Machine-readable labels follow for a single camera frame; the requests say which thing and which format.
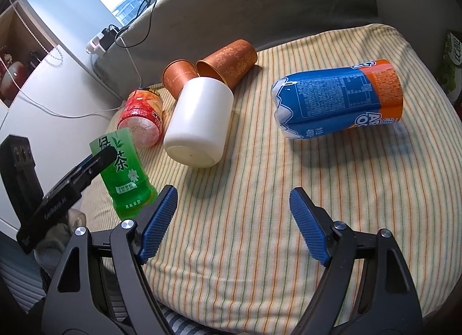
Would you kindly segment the white cabinet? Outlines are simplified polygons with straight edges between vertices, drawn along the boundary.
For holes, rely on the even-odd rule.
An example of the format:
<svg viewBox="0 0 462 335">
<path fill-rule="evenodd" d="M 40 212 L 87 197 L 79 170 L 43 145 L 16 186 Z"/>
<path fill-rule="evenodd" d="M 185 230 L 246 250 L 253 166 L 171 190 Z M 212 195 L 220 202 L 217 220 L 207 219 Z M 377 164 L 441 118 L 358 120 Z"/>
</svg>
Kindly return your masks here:
<svg viewBox="0 0 462 335">
<path fill-rule="evenodd" d="M 121 99 L 57 46 L 32 71 L 10 107 L 1 108 L 1 137 L 25 136 L 48 191 L 90 153 Z"/>
</svg>

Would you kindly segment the white power strip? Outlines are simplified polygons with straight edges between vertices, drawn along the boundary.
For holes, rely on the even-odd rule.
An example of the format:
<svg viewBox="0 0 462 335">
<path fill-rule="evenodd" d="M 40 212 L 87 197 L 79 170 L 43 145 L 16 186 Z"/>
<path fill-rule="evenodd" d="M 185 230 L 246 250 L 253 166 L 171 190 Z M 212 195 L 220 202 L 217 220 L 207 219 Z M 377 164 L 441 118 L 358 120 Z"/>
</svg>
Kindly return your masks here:
<svg viewBox="0 0 462 335">
<path fill-rule="evenodd" d="M 104 34 L 100 32 L 96 36 L 94 36 L 86 45 L 86 52 L 87 54 L 95 54 L 98 57 L 102 57 L 106 50 L 101 46 L 100 41 L 103 38 Z"/>
</svg>

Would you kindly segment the blue orange bottle cup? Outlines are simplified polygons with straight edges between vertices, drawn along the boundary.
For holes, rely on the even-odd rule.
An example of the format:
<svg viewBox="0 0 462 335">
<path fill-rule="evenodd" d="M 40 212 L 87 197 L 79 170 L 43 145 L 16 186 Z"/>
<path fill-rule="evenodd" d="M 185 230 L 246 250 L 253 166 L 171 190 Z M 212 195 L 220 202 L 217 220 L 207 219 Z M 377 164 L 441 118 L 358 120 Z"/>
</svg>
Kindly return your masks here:
<svg viewBox="0 0 462 335">
<path fill-rule="evenodd" d="M 288 139 L 394 124 L 403 114 L 402 86 L 385 59 L 290 74 L 273 84 L 271 94 Z"/>
</svg>

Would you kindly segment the white plastic cup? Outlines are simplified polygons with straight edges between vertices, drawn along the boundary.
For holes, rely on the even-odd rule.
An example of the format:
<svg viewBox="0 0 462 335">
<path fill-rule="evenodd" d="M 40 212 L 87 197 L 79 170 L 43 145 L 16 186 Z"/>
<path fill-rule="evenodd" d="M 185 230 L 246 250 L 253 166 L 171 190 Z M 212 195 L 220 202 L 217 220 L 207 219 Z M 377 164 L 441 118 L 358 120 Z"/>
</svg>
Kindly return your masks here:
<svg viewBox="0 0 462 335">
<path fill-rule="evenodd" d="M 186 82 L 164 137 L 174 161 L 209 168 L 223 156 L 232 113 L 233 93 L 223 82 L 198 77 Z"/>
</svg>

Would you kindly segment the red white vase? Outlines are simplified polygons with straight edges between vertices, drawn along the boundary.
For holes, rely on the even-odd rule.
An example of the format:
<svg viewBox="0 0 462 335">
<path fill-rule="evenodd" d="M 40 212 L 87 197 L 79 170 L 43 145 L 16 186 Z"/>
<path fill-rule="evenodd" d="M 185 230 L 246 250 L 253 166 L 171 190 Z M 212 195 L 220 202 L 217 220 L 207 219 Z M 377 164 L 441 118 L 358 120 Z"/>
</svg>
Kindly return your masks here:
<svg viewBox="0 0 462 335">
<path fill-rule="evenodd" d="M 1 55 L 1 98 L 13 101 L 27 79 L 27 69 L 20 61 L 14 61 L 12 55 Z"/>
</svg>

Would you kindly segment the grey sofa backrest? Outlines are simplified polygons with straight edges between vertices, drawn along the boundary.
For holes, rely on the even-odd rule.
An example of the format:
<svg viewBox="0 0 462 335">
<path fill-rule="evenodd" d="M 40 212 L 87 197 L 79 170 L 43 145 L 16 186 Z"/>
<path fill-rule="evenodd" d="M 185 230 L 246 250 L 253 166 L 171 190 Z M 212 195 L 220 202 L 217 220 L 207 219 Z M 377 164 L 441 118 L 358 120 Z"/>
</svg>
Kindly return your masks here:
<svg viewBox="0 0 462 335">
<path fill-rule="evenodd" d="M 161 80 L 177 59 L 200 60 L 237 39 L 255 49 L 378 21 L 376 0 L 158 0 L 94 63 L 118 96 Z"/>
</svg>

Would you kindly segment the green paper shopping bag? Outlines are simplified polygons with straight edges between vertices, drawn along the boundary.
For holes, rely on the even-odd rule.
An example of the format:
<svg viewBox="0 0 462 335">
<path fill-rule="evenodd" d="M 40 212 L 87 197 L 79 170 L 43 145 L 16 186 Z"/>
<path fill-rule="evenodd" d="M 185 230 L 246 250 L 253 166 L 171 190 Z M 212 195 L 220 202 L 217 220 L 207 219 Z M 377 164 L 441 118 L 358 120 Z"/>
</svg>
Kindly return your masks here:
<svg viewBox="0 0 462 335">
<path fill-rule="evenodd" d="M 437 76 L 452 105 L 461 103 L 461 32 L 447 30 Z"/>
</svg>

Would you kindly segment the red plastic jar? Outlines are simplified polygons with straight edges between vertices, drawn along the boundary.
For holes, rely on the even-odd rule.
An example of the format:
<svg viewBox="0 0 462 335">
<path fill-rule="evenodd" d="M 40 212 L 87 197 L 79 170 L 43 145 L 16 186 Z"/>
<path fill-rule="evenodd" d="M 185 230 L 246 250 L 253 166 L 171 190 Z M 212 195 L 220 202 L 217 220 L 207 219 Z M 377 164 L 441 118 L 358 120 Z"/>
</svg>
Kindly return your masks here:
<svg viewBox="0 0 462 335">
<path fill-rule="evenodd" d="M 130 93 L 117 128 L 129 128 L 135 147 L 145 149 L 161 140 L 163 124 L 163 101 L 160 93 L 151 86 Z"/>
</svg>

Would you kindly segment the green tea bottle cup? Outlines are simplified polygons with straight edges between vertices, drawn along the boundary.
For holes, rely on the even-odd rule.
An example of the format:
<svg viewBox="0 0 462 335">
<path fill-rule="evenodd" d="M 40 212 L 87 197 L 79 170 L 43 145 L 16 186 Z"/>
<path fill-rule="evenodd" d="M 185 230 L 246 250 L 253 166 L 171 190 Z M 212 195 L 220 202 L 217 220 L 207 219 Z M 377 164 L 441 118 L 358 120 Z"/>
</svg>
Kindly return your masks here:
<svg viewBox="0 0 462 335">
<path fill-rule="evenodd" d="M 101 176 L 121 220 L 135 218 L 143 206 L 157 198 L 157 191 L 144 172 L 129 128 L 101 135 L 89 146 L 93 155 L 108 146 L 116 150 L 115 160 Z"/>
</svg>

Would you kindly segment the copper cup near jar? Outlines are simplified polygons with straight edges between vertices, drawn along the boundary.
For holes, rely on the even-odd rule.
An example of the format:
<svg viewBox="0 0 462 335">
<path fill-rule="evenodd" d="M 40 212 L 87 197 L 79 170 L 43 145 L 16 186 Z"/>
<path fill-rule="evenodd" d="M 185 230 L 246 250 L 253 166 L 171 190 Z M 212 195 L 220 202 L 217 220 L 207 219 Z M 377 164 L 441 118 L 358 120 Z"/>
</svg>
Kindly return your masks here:
<svg viewBox="0 0 462 335">
<path fill-rule="evenodd" d="M 189 60 L 179 59 L 170 62 L 165 67 L 161 82 L 173 98 L 178 100 L 186 82 L 198 76 L 196 67 Z"/>
</svg>

